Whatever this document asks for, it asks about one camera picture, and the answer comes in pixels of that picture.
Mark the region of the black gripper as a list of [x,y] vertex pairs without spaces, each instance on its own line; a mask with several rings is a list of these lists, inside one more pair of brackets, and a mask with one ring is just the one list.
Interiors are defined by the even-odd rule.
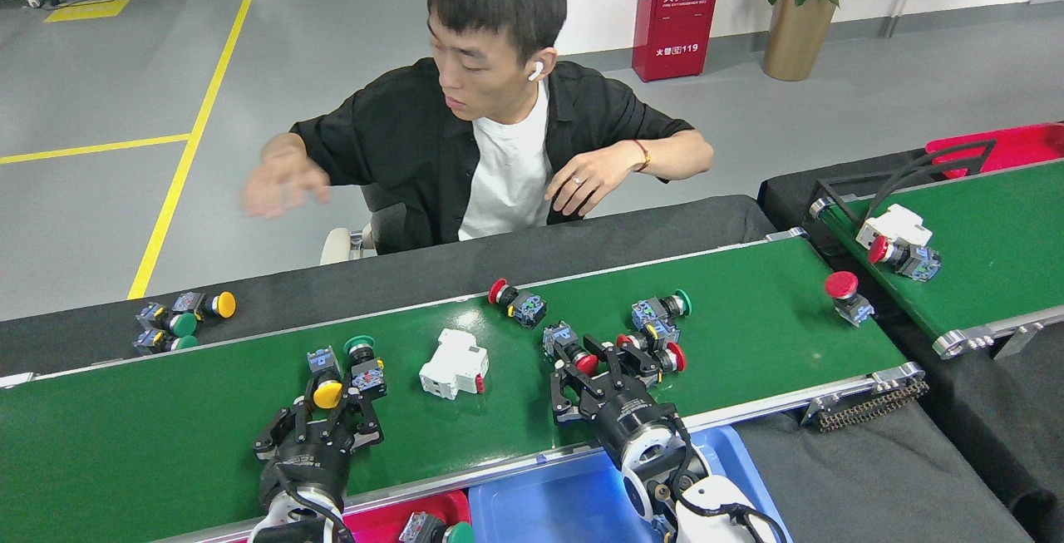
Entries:
[[297,397],[289,407],[281,407],[252,444],[252,452],[264,464],[259,496],[282,492],[280,465],[290,486],[315,487],[331,496],[345,495],[351,452],[383,441],[376,400],[375,392],[342,388],[329,422],[311,422],[317,407],[305,396]]
[[591,429],[612,462],[655,462],[686,445],[675,425],[675,404],[658,404],[648,388],[660,383],[660,361],[639,348],[584,336],[597,366],[585,375],[559,358],[550,377],[554,424],[577,421]]

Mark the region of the person's right hand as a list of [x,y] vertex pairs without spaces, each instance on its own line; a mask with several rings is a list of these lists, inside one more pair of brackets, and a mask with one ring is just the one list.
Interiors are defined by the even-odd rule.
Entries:
[[242,190],[244,213],[270,220],[304,205],[309,198],[320,205],[330,201],[329,176],[307,154],[295,150],[263,160]]

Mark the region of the person's left hand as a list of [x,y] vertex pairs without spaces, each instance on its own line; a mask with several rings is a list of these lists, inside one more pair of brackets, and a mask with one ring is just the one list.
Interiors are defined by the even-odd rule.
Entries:
[[565,216],[584,217],[638,170],[646,154],[635,141],[620,141],[605,148],[577,154],[548,183],[544,198],[550,209]]

